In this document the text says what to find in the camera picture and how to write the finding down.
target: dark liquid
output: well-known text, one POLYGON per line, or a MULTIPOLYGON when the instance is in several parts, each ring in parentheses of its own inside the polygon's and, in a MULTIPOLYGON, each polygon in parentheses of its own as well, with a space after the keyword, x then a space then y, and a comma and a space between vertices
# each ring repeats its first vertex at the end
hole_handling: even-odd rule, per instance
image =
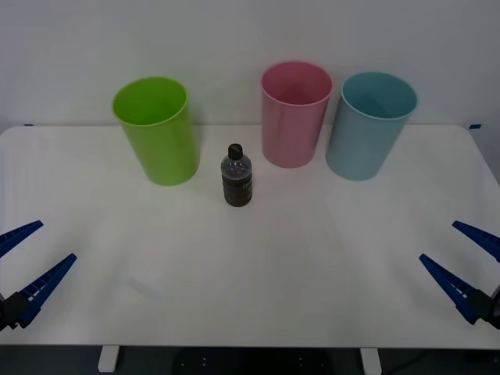
POLYGON ((252 199, 252 174, 241 180, 230 180, 222 176, 224 198, 233 207, 242 207, 252 199))

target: green cup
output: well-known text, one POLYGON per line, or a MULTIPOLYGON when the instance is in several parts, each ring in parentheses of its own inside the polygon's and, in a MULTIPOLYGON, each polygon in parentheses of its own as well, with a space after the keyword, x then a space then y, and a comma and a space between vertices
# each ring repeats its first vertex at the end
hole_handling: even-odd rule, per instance
POLYGON ((149 180, 177 185, 193 177, 199 158, 182 84, 167 77, 136 80, 118 91, 112 111, 149 180))

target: bottle cap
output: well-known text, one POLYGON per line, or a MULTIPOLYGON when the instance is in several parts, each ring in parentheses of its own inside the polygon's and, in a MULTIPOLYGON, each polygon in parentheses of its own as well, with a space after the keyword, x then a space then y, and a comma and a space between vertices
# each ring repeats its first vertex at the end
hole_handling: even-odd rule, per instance
POLYGON ((233 143, 227 148, 227 156, 231 160, 239 160, 243 157, 243 148, 238 143, 233 143))

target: bottle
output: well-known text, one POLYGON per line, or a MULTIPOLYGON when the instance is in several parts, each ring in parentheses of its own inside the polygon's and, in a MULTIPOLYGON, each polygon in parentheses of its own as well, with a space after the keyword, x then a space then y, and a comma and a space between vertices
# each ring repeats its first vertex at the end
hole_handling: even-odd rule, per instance
POLYGON ((243 148, 233 143, 220 164, 224 198, 233 207, 242 207, 252 199, 252 162, 243 148))

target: white table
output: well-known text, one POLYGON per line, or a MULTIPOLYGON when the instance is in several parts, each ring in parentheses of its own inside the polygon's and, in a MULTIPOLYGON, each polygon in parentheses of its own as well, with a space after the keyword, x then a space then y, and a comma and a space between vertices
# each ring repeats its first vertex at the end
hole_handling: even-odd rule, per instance
POLYGON ((487 293, 500 283, 500 265, 452 227, 500 234, 500 187, 466 130, 408 126, 365 182, 328 169, 329 127, 296 170, 264 159, 258 126, 200 130, 199 170, 177 187, 146 180, 118 126, 0 137, 0 230, 45 224, 0 261, 0 291, 78 257, 34 322, 0 344, 500 348, 418 259, 487 293), (254 166, 241 209, 220 177, 232 142, 254 166))

